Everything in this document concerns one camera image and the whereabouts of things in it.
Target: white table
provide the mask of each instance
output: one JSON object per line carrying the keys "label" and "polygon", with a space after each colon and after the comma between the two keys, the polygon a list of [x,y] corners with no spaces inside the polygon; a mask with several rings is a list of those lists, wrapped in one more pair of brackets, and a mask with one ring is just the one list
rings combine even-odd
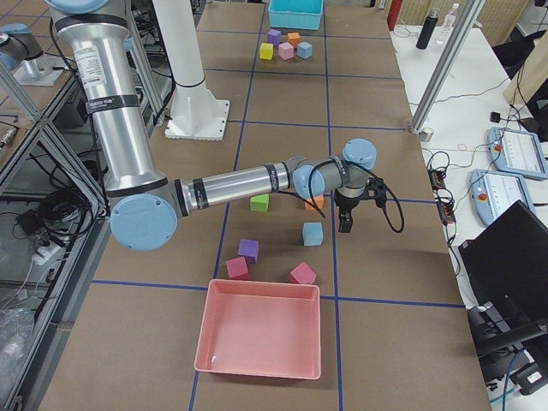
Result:
{"label": "white table", "polygon": [[[416,105],[426,88],[432,75],[444,45],[438,45],[434,41],[436,32],[426,50],[415,47],[420,27],[408,27],[410,34],[407,36],[403,27],[397,27],[392,33],[392,43],[396,49],[396,57],[405,82],[405,89],[411,111]],[[434,129],[434,135],[430,142],[422,143],[425,161],[430,158],[430,152],[442,150],[450,155],[452,164],[468,165],[467,168],[449,167],[445,184],[453,193],[456,200],[464,197],[456,208],[457,235],[454,241],[455,247],[467,239],[475,238],[485,226],[479,220],[472,200],[467,190],[470,184],[470,174],[474,169],[486,169],[491,156],[485,147],[479,147],[474,155],[477,145],[486,143],[486,133],[491,127],[506,126],[506,121],[499,124],[490,122],[489,115],[492,111],[501,113],[502,118],[509,114],[509,105],[503,97],[503,90],[509,84],[509,79],[499,64],[497,58],[487,43],[484,35],[478,28],[472,29],[465,45],[453,65],[450,75],[444,83],[437,100],[449,96],[462,94],[478,94],[499,85],[499,87],[483,93],[478,97],[453,98],[445,102],[433,105],[425,126]],[[527,107],[520,110],[521,117],[530,116]],[[508,123],[509,128],[519,129],[517,122]],[[545,153],[548,153],[548,144],[543,143]],[[446,158],[436,156],[433,166],[444,165]],[[548,202],[548,181],[536,182],[527,180],[527,187],[535,203]],[[537,207],[537,215],[548,225],[548,207]],[[449,227],[450,235],[454,227]],[[458,277],[462,299],[467,307],[473,306],[477,301],[470,289],[468,278],[464,275],[464,269]],[[502,388],[490,392],[494,398],[502,394]],[[507,411],[544,411],[548,403],[548,389],[544,388],[531,396],[520,394],[510,395],[507,399]],[[493,410],[502,407],[501,402],[492,405]]]}

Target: plastic bag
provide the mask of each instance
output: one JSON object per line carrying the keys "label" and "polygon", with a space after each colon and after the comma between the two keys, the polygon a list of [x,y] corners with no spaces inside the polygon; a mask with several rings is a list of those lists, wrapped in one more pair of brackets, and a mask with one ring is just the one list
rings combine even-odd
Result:
{"label": "plastic bag", "polygon": [[33,312],[28,308],[0,310],[0,407],[13,389],[32,345]]}

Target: pink bin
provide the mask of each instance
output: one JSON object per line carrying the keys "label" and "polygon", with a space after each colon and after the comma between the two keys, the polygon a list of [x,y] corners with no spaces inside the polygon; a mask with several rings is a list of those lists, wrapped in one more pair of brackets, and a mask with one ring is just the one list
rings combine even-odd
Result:
{"label": "pink bin", "polygon": [[318,379],[319,288],[211,280],[194,368],[202,372]]}

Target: toy block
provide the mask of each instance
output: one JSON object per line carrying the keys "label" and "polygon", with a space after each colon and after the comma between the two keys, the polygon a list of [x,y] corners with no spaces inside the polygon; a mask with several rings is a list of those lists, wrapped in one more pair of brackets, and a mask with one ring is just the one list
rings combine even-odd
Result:
{"label": "toy block", "polygon": [[289,281],[294,284],[314,284],[316,273],[307,263],[302,262],[289,273]]}
{"label": "toy block", "polygon": [[274,45],[271,43],[261,43],[259,57],[261,60],[271,60],[274,57]]}
{"label": "toy block", "polygon": [[255,264],[259,260],[259,242],[256,240],[240,240],[238,255],[246,259],[246,262]]}
{"label": "toy block", "polygon": [[270,195],[268,194],[255,195],[249,199],[249,206],[251,207],[251,211],[267,212],[269,201]]}
{"label": "toy block", "polygon": [[277,54],[283,59],[283,60],[289,60],[290,58],[293,58],[293,55],[295,54],[295,49],[293,48],[293,45],[291,45],[288,42],[281,43],[277,47]]}
{"label": "toy block", "polygon": [[226,260],[226,271],[229,272],[231,280],[248,280],[249,271],[247,270],[246,259],[238,257],[237,259]]}
{"label": "toy block", "polygon": [[312,57],[312,45],[303,41],[297,46],[297,56],[300,58],[310,58]]}
{"label": "toy block", "polygon": [[[317,197],[314,197],[314,201],[316,201],[316,206],[318,206],[318,208],[321,210],[322,207],[324,206],[324,196],[319,195]],[[312,207],[311,205],[309,205],[308,203],[305,203],[305,210],[316,211],[316,209],[314,207]]]}
{"label": "toy block", "polygon": [[288,42],[296,49],[301,42],[301,35],[299,33],[288,33]]}
{"label": "toy block", "polygon": [[268,41],[272,45],[279,45],[282,42],[282,32],[276,30],[275,28],[272,28],[266,34],[266,41]]}
{"label": "toy block", "polygon": [[305,223],[302,227],[302,240],[305,246],[321,246],[324,240],[322,223]]}

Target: black monitor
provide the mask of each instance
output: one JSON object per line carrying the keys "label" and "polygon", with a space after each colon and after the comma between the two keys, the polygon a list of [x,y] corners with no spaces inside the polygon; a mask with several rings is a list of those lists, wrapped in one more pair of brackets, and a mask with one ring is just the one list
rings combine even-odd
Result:
{"label": "black monitor", "polygon": [[[521,201],[459,251],[478,303],[510,329],[548,318],[548,228]],[[548,335],[522,343],[548,374]]]}

